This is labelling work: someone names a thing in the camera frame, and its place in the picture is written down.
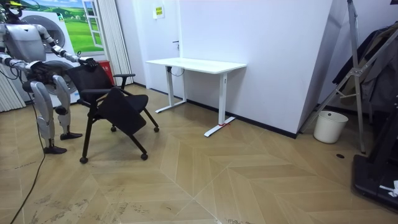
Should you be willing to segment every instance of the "desk foot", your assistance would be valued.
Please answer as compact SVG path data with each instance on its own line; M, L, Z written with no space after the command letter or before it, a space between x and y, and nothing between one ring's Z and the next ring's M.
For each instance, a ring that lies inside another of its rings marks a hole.
M175 103L173 106L166 106L166 107L164 107L164 108L161 108L161 109L159 109L159 110L156 110L155 113L160 113L160 112L162 112L162 111L164 111L164 110L168 110L168 109L170 109L170 108L173 108L173 107L175 107L175 106L181 105L181 104L183 104L183 103L186 103L186 101L179 101L178 103Z
M220 130L220 129L223 128L226 124L230 123L230 122L233 121L233 120L235 120L234 117L230 117L230 118L226 119L225 122L224 122L224 125L222 125L222 126L221 126L221 125L217 125L217 126L215 126L214 128L211 128L210 130L208 130L208 131L205 133L205 136L206 136L206 137L210 137L213 133L215 133L216 131Z

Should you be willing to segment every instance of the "robot leg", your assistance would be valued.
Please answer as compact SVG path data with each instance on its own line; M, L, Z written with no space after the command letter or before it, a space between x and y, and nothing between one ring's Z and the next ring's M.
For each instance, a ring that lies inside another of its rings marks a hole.
M44 138L46 154L62 154L67 149L54 146L54 120L51 97L43 83L32 81L30 88L34 94L34 104L40 112L37 117L37 124L39 125L40 135Z
M70 94L65 80L59 75L54 75L52 79L57 86L57 97L61 102L61 106L55 108L55 112L58 114L58 120L63 129L61 140L82 137L82 134L70 132Z

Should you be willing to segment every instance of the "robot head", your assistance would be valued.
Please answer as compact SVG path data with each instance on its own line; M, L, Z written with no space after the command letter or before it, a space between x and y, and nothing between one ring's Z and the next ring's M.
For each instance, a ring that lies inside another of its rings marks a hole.
M6 12L6 22L9 23L15 23L16 21L19 21L19 17L22 16L22 10L28 7L22 5L20 0L0 0L0 4ZM16 9L18 14L14 14L10 11L10 9Z

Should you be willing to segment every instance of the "white bucket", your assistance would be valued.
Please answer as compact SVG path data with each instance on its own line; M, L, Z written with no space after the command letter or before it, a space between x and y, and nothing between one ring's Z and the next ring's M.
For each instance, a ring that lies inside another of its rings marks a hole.
M313 136L321 142L333 144L337 142L347 121L348 118L342 114L321 111Z

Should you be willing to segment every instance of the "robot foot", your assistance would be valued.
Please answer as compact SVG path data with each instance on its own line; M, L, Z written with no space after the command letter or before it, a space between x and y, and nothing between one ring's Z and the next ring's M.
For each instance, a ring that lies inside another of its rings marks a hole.
M44 148L44 153L46 154L63 154L66 153L67 149L57 147L57 146L51 146L51 147L45 147Z
M83 134L77 134L77 133L68 133L68 134L61 134L61 140L67 140L67 139L75 139L75 138L80 138L82 137Z

